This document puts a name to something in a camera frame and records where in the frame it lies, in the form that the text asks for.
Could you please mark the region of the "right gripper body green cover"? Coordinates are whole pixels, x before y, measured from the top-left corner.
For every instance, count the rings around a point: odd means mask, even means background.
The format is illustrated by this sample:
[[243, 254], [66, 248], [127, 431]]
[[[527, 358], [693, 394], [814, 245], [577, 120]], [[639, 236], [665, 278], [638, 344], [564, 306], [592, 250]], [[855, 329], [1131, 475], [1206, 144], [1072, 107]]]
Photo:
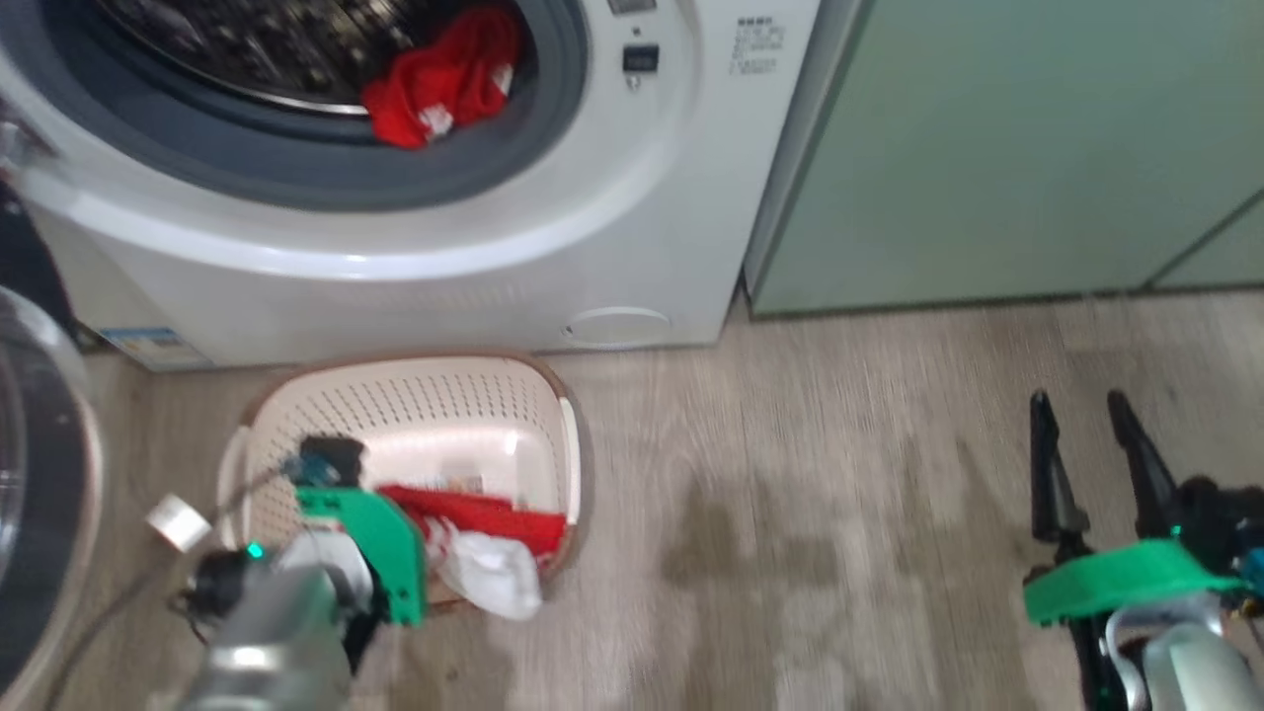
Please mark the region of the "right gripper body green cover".
[[1250, 665], [1225, 631], [1248, 591], [1159, 539], [1033, 571], [1023, 603], [1030, 624], [1069, 634], [1086, 710], [1248, 710]]

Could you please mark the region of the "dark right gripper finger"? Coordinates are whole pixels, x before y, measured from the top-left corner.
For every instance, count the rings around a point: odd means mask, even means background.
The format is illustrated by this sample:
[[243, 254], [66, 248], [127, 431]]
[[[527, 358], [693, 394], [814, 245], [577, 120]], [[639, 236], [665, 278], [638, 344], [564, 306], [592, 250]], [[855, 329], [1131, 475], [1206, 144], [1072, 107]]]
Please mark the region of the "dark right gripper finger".
[[1047, 391], [1035, 391], [1030, 406], [1031, 535], [1047, 544], [1082, 536], [1090, 529], [1060, 455], [1060, 425]]
[[1138, 536], [1172, 536], [1172, 530], [1178, 525], [1174, 504], [1177, 485], [1163, 455], [1122, 391], [1109, 391], [1107, 410], [1115, 440], [1126, 454], [1133, 479], [1138, 510], [1135, 533]]

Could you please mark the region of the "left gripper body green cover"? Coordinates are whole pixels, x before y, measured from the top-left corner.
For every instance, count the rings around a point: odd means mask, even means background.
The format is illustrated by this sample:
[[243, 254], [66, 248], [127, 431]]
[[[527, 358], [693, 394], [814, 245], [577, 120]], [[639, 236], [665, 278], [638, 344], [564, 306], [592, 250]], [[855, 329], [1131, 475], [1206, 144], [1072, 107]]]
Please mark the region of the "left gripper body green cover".
[[428, 616], [428, 563], [423, 536], [388, 497], [367, 490], [296, 490], [307, 521], [332, 521], [335, 579], [348, 590], [343, 603], [343, 649], [356, 673], [375, 633], [386, 626], [417, 628]]

